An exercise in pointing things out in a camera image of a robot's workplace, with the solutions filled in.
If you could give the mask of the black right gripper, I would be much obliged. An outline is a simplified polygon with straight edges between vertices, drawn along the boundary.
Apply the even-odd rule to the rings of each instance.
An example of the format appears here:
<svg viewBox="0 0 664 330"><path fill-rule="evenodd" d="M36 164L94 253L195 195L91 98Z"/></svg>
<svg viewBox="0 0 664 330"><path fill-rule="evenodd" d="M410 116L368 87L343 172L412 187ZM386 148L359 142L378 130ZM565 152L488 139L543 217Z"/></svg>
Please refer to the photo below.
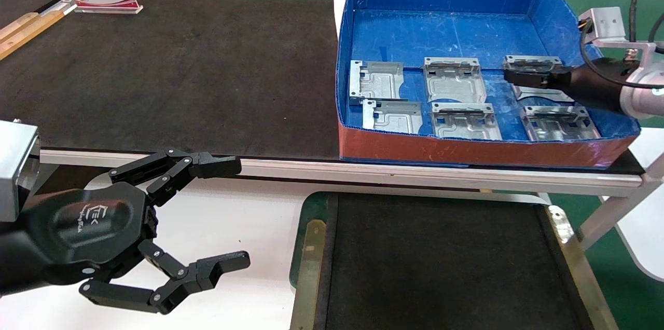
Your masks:
<svg viewBox="0 0 664 330"><path fill-rule="evenodd" d="M598 58L592 63L600 73L617 81L626 81L632 72L631 63L621 60ZM569 98L584 107L623 113L620 107L622 86L600 77L588 65L575 68L554 66L549 70L529 66L504 66L504 79L518 87L566 91Z"/></svg>

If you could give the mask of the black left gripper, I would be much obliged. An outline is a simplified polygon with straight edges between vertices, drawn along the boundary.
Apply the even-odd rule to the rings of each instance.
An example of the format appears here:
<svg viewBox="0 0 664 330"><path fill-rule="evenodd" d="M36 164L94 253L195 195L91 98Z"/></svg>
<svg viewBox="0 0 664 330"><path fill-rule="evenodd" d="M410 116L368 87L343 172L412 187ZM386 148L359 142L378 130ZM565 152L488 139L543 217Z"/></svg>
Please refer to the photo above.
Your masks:
<svg viewBox="0 0 664 330"><path fill-rule="evenodd" d="M111 169L112 186L37 196L23 213L27 243L37 257L33 266L50 285L109 273L83 283L83 297L97 306L168 315L190 295L213 290L223 274L248 268L251 258L237 251L184 266L150 240L157 235L154 207L196 178L229 178L241 171L239 157L168 149ZM134 187L150 180L146 194ZM148 290L111 283L111 273L118 278L142 258L168 276L164 285Z"/></svg>

